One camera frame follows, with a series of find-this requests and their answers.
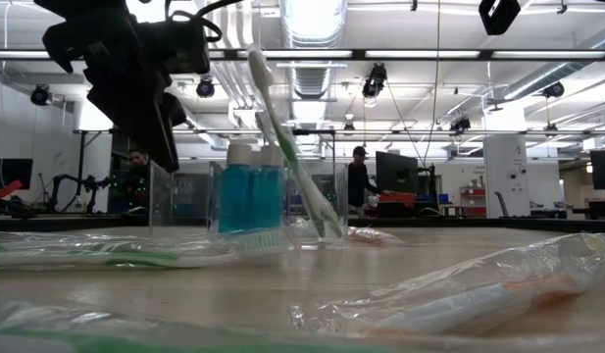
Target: bottle cap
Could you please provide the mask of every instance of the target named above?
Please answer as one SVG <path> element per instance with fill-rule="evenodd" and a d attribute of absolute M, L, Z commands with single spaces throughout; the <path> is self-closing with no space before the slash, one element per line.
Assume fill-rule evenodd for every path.
<path fill-rule="evenodd" d="M 263 163 L 263 154 L 261 151 L 252 151 L 252 166 L 259 167 Z"/>
<path fill-rule="evenodd" d="M 261 148 L 261 159 L 263 166 L 282 167 L 282 151 L 276 145 L 263 146 Z"/>
<path fill-rule="evenodd" d="M 252 147 L 242 143 L 232 143 L 227 147 L 228 165 L 245 165 L 252 163 Z"/>

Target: person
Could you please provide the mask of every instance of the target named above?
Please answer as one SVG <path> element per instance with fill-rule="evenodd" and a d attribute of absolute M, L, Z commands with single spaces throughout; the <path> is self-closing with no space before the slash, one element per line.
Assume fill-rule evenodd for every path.
<path fill-rule="evenodd" d="M 354 161 L 348 165 L 348 204 L 360 218 L 365 217 L 363 204 L 365 203 L 365 189 L 376 194 L 389 193 L 370 184 L 368 168 L 365 166 L 367 152 L 362 146 L 357 146 L 352 151 Z"/>
<path fill-rule="evenodd" d="M 140 147 L 128 151 L 129 171 L 124 192 L 130 208 L 149 205 L 149 155 Z"/>

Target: computer monitor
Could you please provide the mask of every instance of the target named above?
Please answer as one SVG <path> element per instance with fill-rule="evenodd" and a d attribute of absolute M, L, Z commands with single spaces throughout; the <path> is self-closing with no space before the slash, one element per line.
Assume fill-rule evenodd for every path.
<path fill-rule="evenodd" d="M 592 161 L 592 181 L 595 190 L 605 190 L 605 150 L 590 151 L 589 158 Z"/>
<path fill-rule="evenodd" d="M 18 180 L 23 185 L 21 190 L 29 190 L 31 167 L 31 159 L 0 159 L 0 189 Z"/>
<path fill-rule="evenodd" d="M 418 192 L 418 160 L 377 152 L 377 186 L 381 190 Z"/>

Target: table surface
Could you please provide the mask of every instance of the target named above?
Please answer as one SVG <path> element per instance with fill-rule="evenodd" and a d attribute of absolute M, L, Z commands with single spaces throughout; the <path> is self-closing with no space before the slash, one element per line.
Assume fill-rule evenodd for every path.
<path fill-rule="evenodd" d="M 311 246 L 299 252 L 195 270 L 0 272 L 0 299 L 146 315 L 206 326 L 293 330 L 288 318 L 290 305 L 351 298 L 504 248 L 560 235 L 506 228 L 384 230 L 406 241 L 406 246 Z M 168 233 L 174 231 L 196 229 L 168 229 Z M 125 227 L 91 232 L 142 235 L 147 234 L 147 229 Z M 605 329 L 605 286 L 528 312 L 485 335 L 599 329 Z"/>

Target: plastic bag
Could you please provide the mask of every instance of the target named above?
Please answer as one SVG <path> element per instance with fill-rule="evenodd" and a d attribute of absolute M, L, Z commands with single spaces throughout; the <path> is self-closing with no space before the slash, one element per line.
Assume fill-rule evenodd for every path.
<path fill-rule="evenodd" d="M 291 228 L 300 241 L 315 241 L 320 239 L 313 223 L 302 218 L 296 219 L 295 222 L 291 224 Z M 396 246 L 405 244 L 403 240 L 394 235 L 370 227 L 349 227 L 348 240 L 376 246 Z"/>
<path fill-rule="evenodd" d="M 0 301 L 0 352 L 85 353 L 605 353 L 605 334 L 514 339 L 362 337 L 202 328 Z"/>
<path fill-rule="evenodd" d="M 285 251 L 287 227 L 212 241 L 206 234 L 169 239 L 138 236 L 0 232 L 0 269 L 56 266 L 157 266 L 200 268 Z"/>
<path fill-rule="evenodd" d="M 605 234 L 503 250 L 353 299 L 293 306 L 297 328 L 362 334 L 478 333 L 605 275 Z"/>

